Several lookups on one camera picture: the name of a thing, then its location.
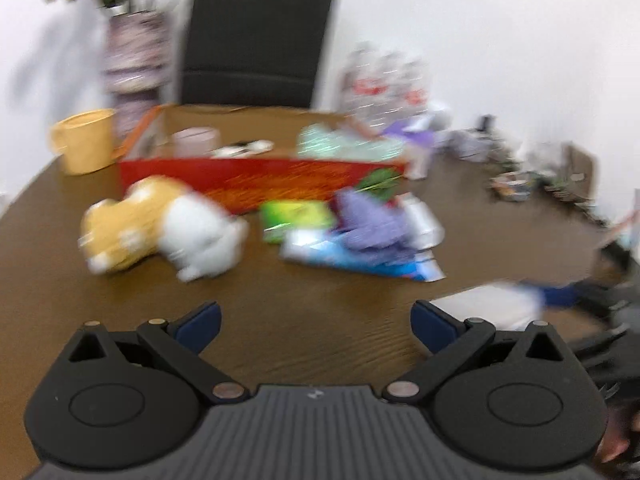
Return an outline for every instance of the blue package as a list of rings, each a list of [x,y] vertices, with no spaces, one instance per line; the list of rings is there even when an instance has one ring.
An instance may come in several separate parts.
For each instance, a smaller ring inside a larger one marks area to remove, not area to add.
[[[285,234],[280,256],[304,264],[353,270],[365,274],[435,282],[444,278],[431,251],[417,253],[403,264],[371,265],[340,243],[340,233],[318,229],[293,229]]]

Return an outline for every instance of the gray ribbed panel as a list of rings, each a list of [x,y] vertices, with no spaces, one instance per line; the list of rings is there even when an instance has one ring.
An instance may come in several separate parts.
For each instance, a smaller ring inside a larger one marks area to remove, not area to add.
[[[179,450],[124,472],[44,465],[31,480],[602,480],[587,466],[544,475],[494,471],[441,443],[416,408],[368,386],[263,386],[210,410]]]

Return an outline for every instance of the person's hand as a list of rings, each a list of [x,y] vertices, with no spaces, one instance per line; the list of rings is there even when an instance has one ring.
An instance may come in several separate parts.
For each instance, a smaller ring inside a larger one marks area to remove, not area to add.
[[[631,421],[624,419],[623,412],[619,408],[609,409],[607,429],[596,453],[596,459],[602,463],[610,462],[629,448],[629,429],[640,432],[640,412],[633,415]]]

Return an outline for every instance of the yellow mug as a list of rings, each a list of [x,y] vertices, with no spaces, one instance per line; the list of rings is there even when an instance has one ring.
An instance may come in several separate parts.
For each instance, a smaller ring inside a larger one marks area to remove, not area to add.
[[[51,129],[51,146],[62,155],[67,174],[85,174],[113,163],[113,114],[110,108],[74,115]]]

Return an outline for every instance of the plush toy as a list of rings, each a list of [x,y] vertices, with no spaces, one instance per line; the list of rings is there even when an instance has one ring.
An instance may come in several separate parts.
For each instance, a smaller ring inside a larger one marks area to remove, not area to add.
[[[246,231],[244,220],[186,184],[155,175],[130,186],[121,202],[92,205],[78,245],[94,274],[127,269],[159,251],[190,282],[235,266]]]

